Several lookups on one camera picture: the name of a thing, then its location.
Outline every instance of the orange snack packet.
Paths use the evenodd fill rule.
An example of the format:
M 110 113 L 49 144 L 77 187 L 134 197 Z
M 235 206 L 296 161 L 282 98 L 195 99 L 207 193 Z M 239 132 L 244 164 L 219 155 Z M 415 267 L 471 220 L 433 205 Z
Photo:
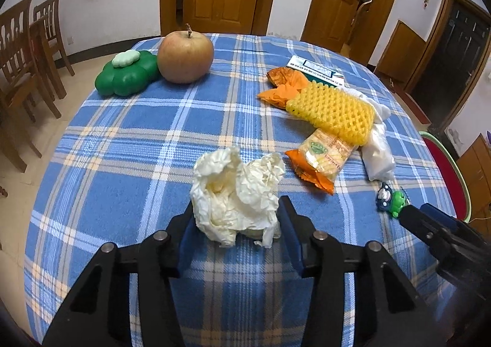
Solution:
M 273 88 L 257 94 L 257 97 L 273 106 L 284 109 L 286 107 L 286 102 L 294 98 L 298 93 L 299 91 L 291 85 L 281 84 L 278 88 Z
M 298 95 L 302 88 L 310 84 L 301 71 L 289 67 L 277 67 L 266 76 L 276 88 L 257 94 L 257 97 L 280 109 L 286 108 L 286 102 Z
M 319 189 L 334 194 L 334 181 L 355 146 L 316 129 L 298 149 L 287 151 L 295 174 Z

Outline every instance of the white tissue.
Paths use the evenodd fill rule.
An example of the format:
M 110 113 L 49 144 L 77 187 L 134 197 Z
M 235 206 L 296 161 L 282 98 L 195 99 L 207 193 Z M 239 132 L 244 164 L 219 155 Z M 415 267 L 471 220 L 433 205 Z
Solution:
M 273 189 L 285 174 L 278 153 L 242 163 L 236 146 L 205 153 L 195 163 L 191 201 L 197 227 L 221 247 L 235 246 L 241 232 L 270 248 L 280 237 Z

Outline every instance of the baseboard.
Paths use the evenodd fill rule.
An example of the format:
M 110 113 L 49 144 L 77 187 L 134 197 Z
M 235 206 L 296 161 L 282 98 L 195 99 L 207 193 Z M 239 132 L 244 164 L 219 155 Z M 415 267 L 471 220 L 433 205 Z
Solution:
M 78 62 L 84 62 L 89 59 L 99 58 L 101 56 L 112 55 L 114 53 L 123 52 L 128 49 L 131 49 L 131 47 L 134 46 L 137 42 L 143 40 L 149 40 L 155 37 L 160 37 L 160 36 L 133 38 L 132 40 L 117 41 L 117 42 L 111 42 L 110 44 L 94 46 L 93 48 L 85 49 L 85 51 L 80 51 L 68 55 L 68 61 L 70 62 L 70 64 L 75 64 Z M 63 59 L 55 60 L 55 65 L 56 68 L 65 67 L 65 63 L 63 62 Z

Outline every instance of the snack wrapper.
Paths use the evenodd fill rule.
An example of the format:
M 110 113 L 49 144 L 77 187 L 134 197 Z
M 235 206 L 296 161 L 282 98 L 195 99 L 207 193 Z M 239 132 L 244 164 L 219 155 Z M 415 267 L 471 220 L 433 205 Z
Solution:
M 298 149 L 287 151 L 295 174 L 319 189 L 334 194 L 334 181 L 355 145 L 316 129 Z

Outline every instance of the table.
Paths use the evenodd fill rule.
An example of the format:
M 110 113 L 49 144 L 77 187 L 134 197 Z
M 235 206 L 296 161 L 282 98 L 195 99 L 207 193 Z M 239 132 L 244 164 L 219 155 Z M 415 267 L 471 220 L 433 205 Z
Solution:
M 394 186 L 412 203 L 430 202 L 455 215 L 441 174 L 411 120 L 365 67 L 325 49 L 282 40 L 213 34 L 210 74 L 192 85 L 156 81 L 131 98 L 102 99 L 93 92 L 68 126 L 34 204 L 25 248 L 25 293 L 38 340 L 71 285 L 106 241 L 125 246 L 165 229 L 190 198 L 192 166 L 205 152 L 236 144 L 244 161 L 296 148 L 312 131 L 306 122 L 256 98 L 271 88 L 266 72 L 292 55 L 323 63 L 387 105 L 387 137 L 397 161 Z M 135 49 L 156 54 L 160 39 Z M 423 243 L 376 211 L 380 184 L 367 180 L 359 152 L 335 183 L 335 195 L 299 180 L 289 166 L 279 185 L 299 214 L 342 242 L 381 241 L 425 300 L 442 307 L 451 291 L 435 273 Z M 238 236 L 222 249 L 200 235 L 184 278 L 172 281 L 188 346 L 300 345 L 312 281 L 293 270 L 280 238 L 272 249 Z M 133 345 L 141 345 L 137 284 L 130 292 Z M 343 345 L 354 329 L 354 280 L 346 276 Z

